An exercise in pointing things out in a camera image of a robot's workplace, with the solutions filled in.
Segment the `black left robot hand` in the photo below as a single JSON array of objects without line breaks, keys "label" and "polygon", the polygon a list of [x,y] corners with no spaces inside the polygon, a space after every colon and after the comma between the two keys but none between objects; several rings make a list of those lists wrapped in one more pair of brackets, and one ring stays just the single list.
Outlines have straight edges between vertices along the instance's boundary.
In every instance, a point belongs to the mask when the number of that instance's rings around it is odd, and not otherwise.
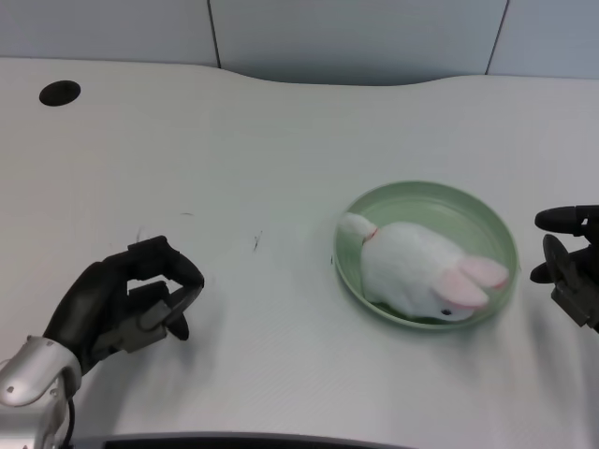
[{"label": "black left robot hand", "polygon": [[146,239],[82,272],[43,336],[66,347],[89,372],[121,351],[135,352],[172,334],[189,338],[184,311],[204,276],[166,237]]}]

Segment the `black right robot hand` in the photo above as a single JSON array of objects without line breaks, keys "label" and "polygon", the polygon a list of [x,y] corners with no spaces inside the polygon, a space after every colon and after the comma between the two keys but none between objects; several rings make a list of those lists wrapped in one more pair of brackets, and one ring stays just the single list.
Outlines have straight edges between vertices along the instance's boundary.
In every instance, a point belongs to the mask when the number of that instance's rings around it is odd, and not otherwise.
[{"label": "black right robot hand", "polygon": [[[553,284],[553,301],[580,327],[598,329],[598,207],[558,207],[538,212],[534,224],[544,230],[545,262],[530,280]],[[588,246],[568,252],[556,234],[583,237]]]}]

